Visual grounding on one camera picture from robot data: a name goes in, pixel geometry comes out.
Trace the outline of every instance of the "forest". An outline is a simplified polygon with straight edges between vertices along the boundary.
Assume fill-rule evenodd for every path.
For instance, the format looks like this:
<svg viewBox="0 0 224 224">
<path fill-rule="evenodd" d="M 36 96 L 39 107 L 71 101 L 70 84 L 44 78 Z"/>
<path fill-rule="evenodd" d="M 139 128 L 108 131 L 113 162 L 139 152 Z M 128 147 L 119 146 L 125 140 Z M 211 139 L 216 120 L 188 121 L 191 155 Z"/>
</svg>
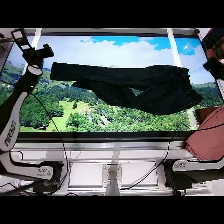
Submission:
<svg viewBox="0 0 224 224">
<path fill-rule="evenodd" d="M 21 75 L 21 68 L 8 63 L 3 69 L 1 79 L 15 83 Z M 59 130 L 64 132 L 190 130 L 186 111 L 159 116 L 137 109 L 110 106 L 90 90 L 73 87 L 72 82 L 52 81 L 49 77 L 49 70 L 44 69 L 43 76 L 33 91 L 46 107 L 48 115 L 30 95 L 20 111 L 21 131 L 56 131 L 51 118 Z M 204 98 L 195 108 L 224 105 L 216 83 L 192 86 Z M 0 105 L 12 90 L 12 86 L 0 82 Z"/>
</svg>

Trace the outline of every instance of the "red fabric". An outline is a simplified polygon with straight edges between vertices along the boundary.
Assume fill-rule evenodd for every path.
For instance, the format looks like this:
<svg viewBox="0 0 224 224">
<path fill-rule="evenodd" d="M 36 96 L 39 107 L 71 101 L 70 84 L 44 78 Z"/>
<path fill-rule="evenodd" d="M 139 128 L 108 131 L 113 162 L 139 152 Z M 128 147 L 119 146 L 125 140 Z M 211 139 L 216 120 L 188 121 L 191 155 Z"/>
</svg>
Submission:
<svg viewBox="0 0 224 224">
<path fill-rule="evenodd" d="M 224 123 L 224 108 L 219 106 L 200 125 L 206 129 Z M 200 160 L 219 160 L 224 156 L 224 125 L 195 131 L 186 141 L 186 150 Z"/>
</svg>

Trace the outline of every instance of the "screen bezel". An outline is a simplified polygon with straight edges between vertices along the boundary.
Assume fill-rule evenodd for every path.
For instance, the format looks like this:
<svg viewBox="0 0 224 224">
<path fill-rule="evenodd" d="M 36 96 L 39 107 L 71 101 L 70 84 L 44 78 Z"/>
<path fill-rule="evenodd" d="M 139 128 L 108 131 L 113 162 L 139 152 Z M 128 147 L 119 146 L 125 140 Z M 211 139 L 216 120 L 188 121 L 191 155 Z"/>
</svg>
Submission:
<svg viewBox="0 0 224 224">
<path fill-rule="evenodd" d="M 33 35 L 33 30 L 26 30 L 28 36 Z M 190 29 L 174 29 L 174 37 L 176 38 L 197 38 L 202 48 L 205 48 L 200 38 L 193 35 L 193 28 Z M 43 28 L 42 36 L 149 36 L 149 37 L 167 37 L 165 28 L 133 28 L 131 30 L 110 29 L 102 30 L 102 28 L 90 29 L 51 29 Z M 170 139 L 176 141 L 185 141 L 194 131 L 149 131 L 149 132 L 20 132 L 18 134 L 18 143 L 27 142 L 115 142 L 115 141 L 168 141 Z"/>
</svg>

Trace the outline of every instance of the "clothing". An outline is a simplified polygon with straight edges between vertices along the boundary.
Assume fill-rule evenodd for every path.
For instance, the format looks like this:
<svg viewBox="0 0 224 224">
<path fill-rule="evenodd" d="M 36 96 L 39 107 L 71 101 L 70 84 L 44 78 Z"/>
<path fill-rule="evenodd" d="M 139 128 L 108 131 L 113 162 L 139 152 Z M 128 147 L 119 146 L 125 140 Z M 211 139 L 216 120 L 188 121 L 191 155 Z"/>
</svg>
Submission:
<svg viewBox="0 0 224 224">
<path fill-rule="evenodd" d="M 54 62 L 51 79 L 76 81 L 73 86 L 92 90 L 111 106 L 137 108 L 156 115 L 176 113 L 202 100 L 192 89 L 188 69 L 170 65 L 106 68 Z M 143 92 L 136 96 L 131 88 Z"/>
<path fill-rule="evenodd" d="M 207 129 L 224 123 L 224 108 L 217 107 L 199 126 Z M 219 160 L 224 156 L 224 125 L 195 131 L 186 141 L 186 150 L 200 160 Z"/>
</svg>

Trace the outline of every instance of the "robotic arm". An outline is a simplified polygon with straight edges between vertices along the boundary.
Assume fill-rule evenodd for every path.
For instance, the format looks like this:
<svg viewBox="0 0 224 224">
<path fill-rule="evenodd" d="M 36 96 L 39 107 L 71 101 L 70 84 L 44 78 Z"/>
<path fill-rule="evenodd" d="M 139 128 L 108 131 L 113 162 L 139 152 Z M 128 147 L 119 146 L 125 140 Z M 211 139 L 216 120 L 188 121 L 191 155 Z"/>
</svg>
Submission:
<svg viewBox="0 0 224 224">
<path fill-rule="evenodd" d="M 32 180 L 38 184 L 47 181 L 48 184 L 51 184 L 55 182 L 57 173 L 61 172 L 61 164 L 43 162 L 39 165 L 33 165 L 15 162 L 12 160 L 10 151 L 16 143 L 19 133 L 21 106 L 42 75 L 44 58 L 52 57 L 54 53 L 47 44 L 40 50 L 32 48 L 23 29 L 13 31 L 12 36 L 15 43 L 23 51 L 23 58 L 28 66 L 25 74 L 15 84 L 10 97 L 0 106 L 0 175 Z"/>
</svg>

